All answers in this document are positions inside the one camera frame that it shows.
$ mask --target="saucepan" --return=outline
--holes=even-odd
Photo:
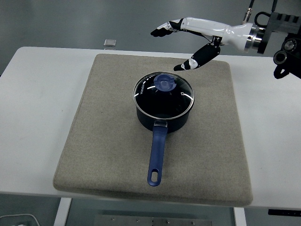
[[[190,84],[170,72],[154,72],[135,85],[133,99],[140,123],[153,132],[147,181],[158,186],[162,179],[167,133],[180,129],[194,104]]]

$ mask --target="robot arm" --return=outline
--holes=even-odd
[[[191,59],[174,67],[175,71],[180,71],[199,68],[208,63],[219,55],[221,44],[232,44],[240,51],[247,51],[246,45],[248,41],[252,41],[253,37],[250,36],[252,29],[254,30],[251,23],[230,26],[215,21],[187,17],[169,21],[150,34],[154,37],[163,37],[173,32],[185,31],[207,39],[212,38],[212,41],[199,49]]]

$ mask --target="black fingertip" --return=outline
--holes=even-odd
[[[181,65],[177,65],[174,67],[174,71],[184,71],[184,69],[181,67]]]
[[[150,34],[153,35],[153,36],[155,36],[156,33],[157,33],[157,30],[154,30],[154,31],[152,31]]]

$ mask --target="metal plate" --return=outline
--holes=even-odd
[[[212,226],[211,220],[96,215],[94,226]]]

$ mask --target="pot lid knob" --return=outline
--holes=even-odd
[[[154,79],[155,87],[164,92],[173,90],[176,87],[174,77],[168,74],[157,75]]]

